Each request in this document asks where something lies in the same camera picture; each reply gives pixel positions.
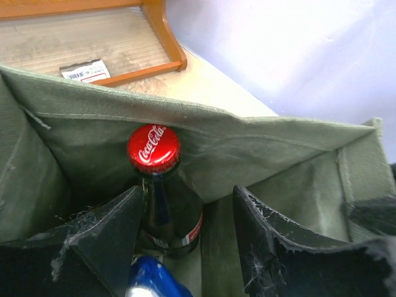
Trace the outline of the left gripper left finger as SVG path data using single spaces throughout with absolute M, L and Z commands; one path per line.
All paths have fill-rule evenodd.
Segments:
M 29 239 L 1 243 L 1 296 L 124 296 L 142 188 Z

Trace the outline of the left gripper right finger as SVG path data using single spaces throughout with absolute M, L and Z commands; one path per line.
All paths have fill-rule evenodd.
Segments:
M 332 239 L 233 189 L 244 290 L 249 296 L 394 296 L 395 198 L 345 204 L 347 217 L 373 237 Z

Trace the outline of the glass cola bottle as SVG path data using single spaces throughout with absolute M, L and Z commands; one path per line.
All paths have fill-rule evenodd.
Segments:
M 181 164 L 181 143 L 172 128 L 145 124 L 127 143 L 127 154 L 142 180 L 142 231 L 162 253 L 181 257 L 199 243 L 202 199 Z

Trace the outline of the green canvas bag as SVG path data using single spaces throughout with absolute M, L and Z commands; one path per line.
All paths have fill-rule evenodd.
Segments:
M 306 228 L 349 243 L 374 234 L 347 217 L 345 204 L 395 198 L 395 165 L 384 153 L 380 119 L 353 125 L 239 118 L 2 66 L 1 243 L 29 239 L 142 188 L 127 143 L 145 124 L 177 133 L 203 222 L 193 251 L 165 255 L 142 231 L 142 190 L 132 258 L 156 257 L 192 296 L 249 296 L 233 216 L 235 186 Z

